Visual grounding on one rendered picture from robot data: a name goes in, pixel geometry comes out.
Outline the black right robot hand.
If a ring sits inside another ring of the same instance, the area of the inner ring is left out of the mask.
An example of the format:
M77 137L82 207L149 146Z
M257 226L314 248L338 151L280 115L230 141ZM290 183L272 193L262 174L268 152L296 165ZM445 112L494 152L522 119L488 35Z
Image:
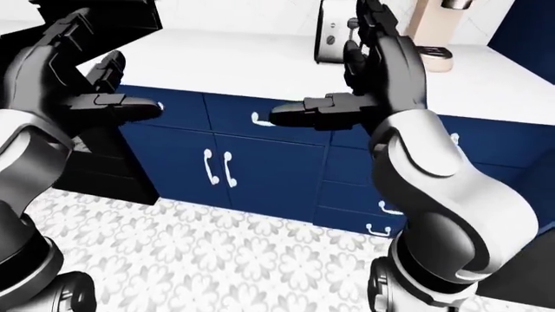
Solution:
M360 41L343 46L344 80L351 93L305 98L274 107L271 124L309 127L317 131L375 129L392 114L426 106L426 73L409 36L396 30L398 21L380 0L357 0Z

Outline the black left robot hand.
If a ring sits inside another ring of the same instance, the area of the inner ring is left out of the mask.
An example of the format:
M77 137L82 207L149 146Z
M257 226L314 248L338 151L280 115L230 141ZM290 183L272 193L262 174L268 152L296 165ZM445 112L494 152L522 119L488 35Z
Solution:
M0 108L25 111L70 137L161 116L156 101L116 92L126 65L119 47L161 29L150 4L85 2L52 7L41 27L0 38L8 49Z

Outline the silver toaster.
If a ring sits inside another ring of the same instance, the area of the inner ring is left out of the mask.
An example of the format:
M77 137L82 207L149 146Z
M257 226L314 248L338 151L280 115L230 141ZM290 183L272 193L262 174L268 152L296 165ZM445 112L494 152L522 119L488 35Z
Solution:
M321 0L314 46L316 63L343 63L347 41L361 45L358 28L350 29L347 21L356 17L357 0Z

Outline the beige coffee machine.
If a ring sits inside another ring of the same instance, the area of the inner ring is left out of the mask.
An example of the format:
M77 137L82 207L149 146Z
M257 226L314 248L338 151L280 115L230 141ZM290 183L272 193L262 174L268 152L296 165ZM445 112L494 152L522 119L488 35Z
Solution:
M454 66L447 45L473 0L416 0L405 30L412 38L428 72L445 73Z

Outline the black stove range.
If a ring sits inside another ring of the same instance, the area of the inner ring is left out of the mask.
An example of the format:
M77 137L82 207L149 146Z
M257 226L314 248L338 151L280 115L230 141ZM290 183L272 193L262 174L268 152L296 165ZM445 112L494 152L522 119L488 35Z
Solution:
M118 92L126 59L121 46L161 30L154 0L29 0L44 23L0 35L0 107L26 54L38 56L31 101L87 153L69 158L56 189L152 205L159 194L120 127L161 116L156 101Z

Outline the blue tall cabinet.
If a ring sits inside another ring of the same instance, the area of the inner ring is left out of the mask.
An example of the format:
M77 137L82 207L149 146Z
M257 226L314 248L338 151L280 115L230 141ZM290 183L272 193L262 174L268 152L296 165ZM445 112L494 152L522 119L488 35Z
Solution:
M555 0L515 0L488 46L516 62L535 62L555 46Z

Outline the blue base cabinet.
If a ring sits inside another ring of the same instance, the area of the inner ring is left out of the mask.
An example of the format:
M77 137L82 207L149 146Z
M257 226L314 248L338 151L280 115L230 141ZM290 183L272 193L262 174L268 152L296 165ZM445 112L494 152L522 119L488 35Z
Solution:
M278 101L163 88L121 86L119 92L160 101L161 117L126 124L121 132L162 198L231 208L327 228L369 234L365 225L389 226L391 238L403 215L388 215L371 178L369 137L361 127L339 132L260 127ZM511 121L443 116L446 129L460 136L466 156L483 173L525 197L539 228L555 226L555 127ZM203 152L212 150L211 185ZM230 188L224 153L232 153Z

